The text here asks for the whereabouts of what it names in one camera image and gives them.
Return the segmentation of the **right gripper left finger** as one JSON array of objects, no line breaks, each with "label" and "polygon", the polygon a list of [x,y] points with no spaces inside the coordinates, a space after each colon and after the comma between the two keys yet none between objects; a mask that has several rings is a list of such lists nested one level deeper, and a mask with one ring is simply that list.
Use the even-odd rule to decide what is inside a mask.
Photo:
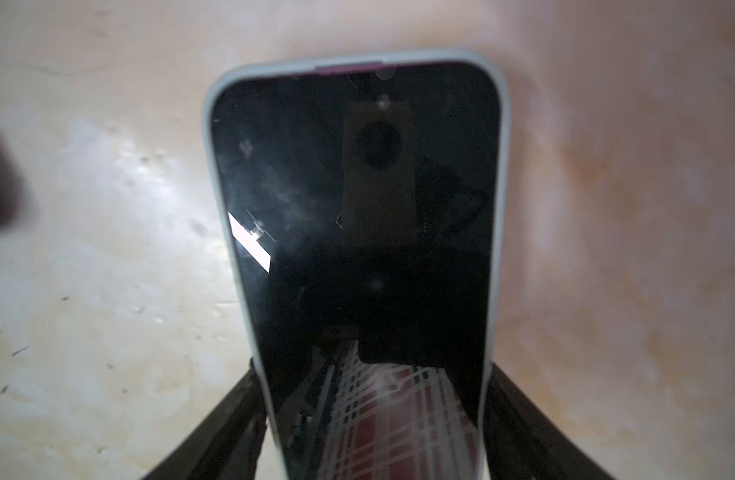
[{"label": "right gripper left finger", "polygon": [[254,479],[267,432],[254,366],[148,479]]}]

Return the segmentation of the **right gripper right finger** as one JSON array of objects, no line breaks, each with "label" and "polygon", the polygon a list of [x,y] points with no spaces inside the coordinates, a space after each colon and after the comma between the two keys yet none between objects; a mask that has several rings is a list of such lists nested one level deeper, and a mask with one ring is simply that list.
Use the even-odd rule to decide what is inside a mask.
[{"label": "right gripper right finger", "polygon": [[487,384],[483,444],[493,479],[613,479],[497,366]]}]

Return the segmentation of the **purple black phone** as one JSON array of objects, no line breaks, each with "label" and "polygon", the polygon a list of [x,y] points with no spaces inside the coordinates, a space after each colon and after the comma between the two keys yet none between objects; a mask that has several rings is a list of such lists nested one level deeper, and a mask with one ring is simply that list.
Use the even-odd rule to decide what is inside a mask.
[{"label": "purple black phone", "polygon": [[501,99],[463,60],[227,81],[208,114],[289,479],[477,479]]}]

